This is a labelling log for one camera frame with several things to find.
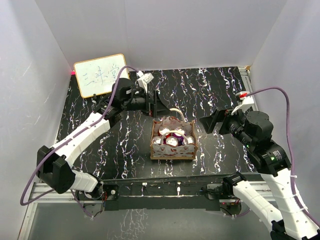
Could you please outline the patterned canvas tote bag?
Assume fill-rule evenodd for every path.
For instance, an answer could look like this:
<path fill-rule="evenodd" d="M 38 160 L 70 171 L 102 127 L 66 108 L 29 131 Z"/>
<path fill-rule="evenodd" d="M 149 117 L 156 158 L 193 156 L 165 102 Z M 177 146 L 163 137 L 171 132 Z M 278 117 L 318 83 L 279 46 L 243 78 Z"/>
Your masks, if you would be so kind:
<path fill-rule="evenodd" d="M 198 141 L 195 132 L 195 121 L 187 122 L 184 118 L 182 111 L 177 108 L 171 108 L 170 112 L 177 112 L 181 116 L 178 119 L 175 116 L 164 117 L 161 121 L 153 121 L 151 129 L 150 139 L 150 158 L 152 160 L 194 160 L 198 150 Z M 170 128 L 170 136 L 173 136 L 176 127 L 183 127 L 185 129 L 185 135 L 183 138 L 178 139 L 178 146 L 171 146 L 166 144 L 168 137 L 160 136 L 163 140 L 163 144 L 152 144 L 152 138 L 159 136 L 158 130 L 161 126 L 167 126 Z M 192 136 L 195 139 L 195 144 L 183 144 L 183 139 L 186 136 Z"/>

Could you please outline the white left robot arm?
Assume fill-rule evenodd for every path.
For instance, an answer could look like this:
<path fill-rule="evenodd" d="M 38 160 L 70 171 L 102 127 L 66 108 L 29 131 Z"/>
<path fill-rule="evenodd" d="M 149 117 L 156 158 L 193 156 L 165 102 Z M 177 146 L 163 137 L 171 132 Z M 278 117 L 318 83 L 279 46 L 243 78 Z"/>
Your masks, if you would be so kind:
<path fill-rule="evenodd" d="M 119 122 L 124 112 L 140 111 L 153 118 L 167 116 L 169 108 L 159 91 L 150 94 L 142 87 L 134 89 L 128 78 L 120 78 L 112 86 L 89 117 L 63 140 L 37 151 L 36 176 L 58 194 L 68 190 L 83 191 L 93 200 L 103 195 L 100 180 L 91 173 L 73 170 L 75 160 L 102 134 Z"/>

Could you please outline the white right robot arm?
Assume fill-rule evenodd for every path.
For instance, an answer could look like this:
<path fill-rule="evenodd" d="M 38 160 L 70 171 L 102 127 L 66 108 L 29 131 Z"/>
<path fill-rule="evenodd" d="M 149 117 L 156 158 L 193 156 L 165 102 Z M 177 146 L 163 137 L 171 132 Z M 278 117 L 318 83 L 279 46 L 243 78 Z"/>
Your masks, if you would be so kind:
<path fill-rule="evenodd" d="M 293 164 L 285 150 L 272 140 L 273 124 L 261 111 L 244 114 L 239 110 L 215 109 L 199 120 L 207 134 L 221 123 L 220 135 L 231 134 L 246 148 L 247 156 L 269 187 L 274 207 L 259 194 L 240 172 L 223 178 L 221 190 L 230 198 L 243 201 L 265 224 L 273 240 L 318 240 L 320 227 L 310 217 L 294 184 Z"/>

